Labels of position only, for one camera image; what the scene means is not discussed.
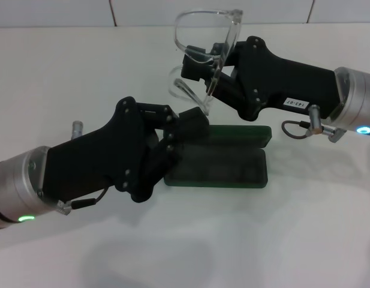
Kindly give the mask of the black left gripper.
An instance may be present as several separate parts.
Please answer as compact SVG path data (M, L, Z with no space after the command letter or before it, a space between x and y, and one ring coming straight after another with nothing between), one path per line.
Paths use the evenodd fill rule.
M163 130L159 142L152 128ZM199 107L175 114L169 105L125 97L105 126L48 150L43 194L67 202L111 186L125 191L138 179L150 151L154 188L182 160L184 144L208 130Z

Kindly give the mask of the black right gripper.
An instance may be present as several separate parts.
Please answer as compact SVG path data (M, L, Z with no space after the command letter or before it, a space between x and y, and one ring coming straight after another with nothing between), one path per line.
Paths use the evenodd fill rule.
M239 107L239 116L255 121L261 110L275 108L307 115L311 105L320 108L326 119L340 103L335 73L320 67L280 58L263 39L213 43L209 50L187 46L181 68L180 87L200 107L210 107L213 99ZM236 78L217 69L236 56ZM198 96L185 80L204 81L205 95Z

